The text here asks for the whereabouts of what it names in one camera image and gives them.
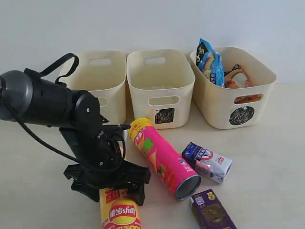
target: lay's can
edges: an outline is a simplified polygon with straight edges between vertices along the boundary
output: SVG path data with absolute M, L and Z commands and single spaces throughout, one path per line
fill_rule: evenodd
M 100 190 L 102 229 L 142 229 L 137 204 L 126 189 Z
M 201 177 L 162 137 L 149 119 L 133 121 L 128 136 L 176 200 L 185 200 L 199 187 Z

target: storage basket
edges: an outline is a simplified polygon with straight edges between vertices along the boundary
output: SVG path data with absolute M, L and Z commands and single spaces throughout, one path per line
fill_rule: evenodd
M 195 76 L 183 53 L 133 52 L 127 57 L 127 80 L 135 118 L 148 118 L 157 129 L 187 122 Z
M 206 121 L 218 129 L 232 129 L 256 124 L 260 121 L 276 75 L 246 51 L 234 47 L 215 49 L 223 58 L 224 70 L 240 64 L 250 76 L 254 87 L 230 89 L 211 83 L 196 66 L 196 52 L 191 53 L 191 67 L 196 81 L 193 99 Z M 259 94 L 260 100 L 235 104 L 237 97 Z
M 100 113 L 107 124 L 123 124 L 126 120 L 125 80 L 126 56 L 118 51 L 93 51 L 77 54 L 80 63 L 69 77 L 62 78 L 72 90 L 87 90 L 100 102 Z M 65 74 L 72 61 L 64 64 Z

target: purple snack box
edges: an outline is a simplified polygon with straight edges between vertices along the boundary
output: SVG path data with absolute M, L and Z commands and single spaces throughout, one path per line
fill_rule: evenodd
M 237 229 L 212 189 L 192 195 L 191 202 L 201 229 Z

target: table surface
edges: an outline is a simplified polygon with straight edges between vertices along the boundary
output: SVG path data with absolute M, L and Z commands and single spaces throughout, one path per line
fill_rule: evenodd
M 217 130 L 192 103 L 187 124 L 160 131 L 178 152 L 192 141 L 233 160 L 224 184 L 203 178 L 197 192 L 212 188 L 239 229 L 304 228 L 304 87 L 276 84 L 261 122 L 250 127 Z M 30 126 L 71 152 L 56 128 Z M 71 161 L 36 143 L 16 123 L 0 122 L 0 146 L 0 228 L 101 228 L 99 204 L 71 191 L 62 174 Z M 127 157 L 148 165 L 129 140 Z M 143 228 L 199 228 L 190 199 L 175 201 L 154 173 L 145 195 Z

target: black circular label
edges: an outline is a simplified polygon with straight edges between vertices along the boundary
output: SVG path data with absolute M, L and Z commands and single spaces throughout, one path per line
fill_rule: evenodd
M 230 116 L 230 123 L 232 125 L 241 125 L 248 122 L 254 115 L 254 108 L 244 106 L 236 109 Z

